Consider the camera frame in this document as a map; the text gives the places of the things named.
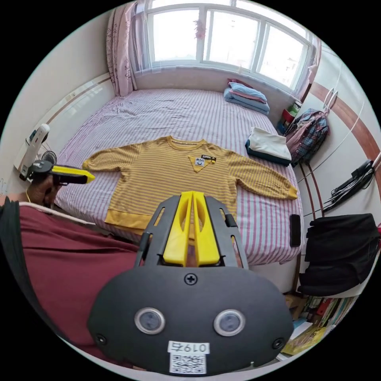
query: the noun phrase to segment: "pink striped sheet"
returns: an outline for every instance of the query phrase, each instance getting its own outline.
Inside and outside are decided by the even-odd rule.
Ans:
[[[116,97],[91,116],[66,144],[59,164],[81,166],[93,153],[110,147],[173,135],[184,140],[217,144],[247,156],[245,142],[252,127],[276,133],[267,116],[225,102],[223,95],[203,90],[139,90]],[[297,188],[291,166],[256,159],[287,177]],[[95,222],[103,229],[138,240],[129,232],[104,223],[119,180],[119,173],[98,173],[88,185],[69,185],[58,194],[57,204],[71,215]],[[300,251],[290,247],[290,214],[302,213],[298,198],[273,200],[238,187],[237,224],[250,265],[288,262]]]

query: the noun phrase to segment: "bookshelf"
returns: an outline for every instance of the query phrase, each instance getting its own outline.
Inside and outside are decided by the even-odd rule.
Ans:
[[[301,356],[318,344],[344,318],[356,302],[358,295],[345,298],[309,296],[304,307],[294,318],[294,334],[276,357],[286,361]]]

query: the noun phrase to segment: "qr code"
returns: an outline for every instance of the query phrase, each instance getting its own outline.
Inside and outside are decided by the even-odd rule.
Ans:
[[[173,354],[170,356],[170,373],[177,374],[206,374],[206,356]]]

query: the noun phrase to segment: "mobile phone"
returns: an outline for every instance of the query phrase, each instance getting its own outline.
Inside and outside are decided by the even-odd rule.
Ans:
[[[290,216],[290,246],[299,247],[302,243],[302,231],[300,225],[300,216],[291,214]]]

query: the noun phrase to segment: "pink curtain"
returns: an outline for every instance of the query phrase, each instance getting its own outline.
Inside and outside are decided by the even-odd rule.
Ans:
[[[135,3],[131,2],[115,8],[108,21],[107,64],[116,96],[126,96],[136,90],[129,56],[129,46],[132,39],[130,26],[131,18],[135,13]]]
[[[314,47],[314,55],[308,64],[308,70],[304,72],[304,79],[296,90],[295,94],[293,94],[297,99],[304,101],[308,91],[310,90],[311,84],[315,79],[316,72],[318,71],[320,57],[321,57],[321,39],[316,36],[312,37],[312,45]]]

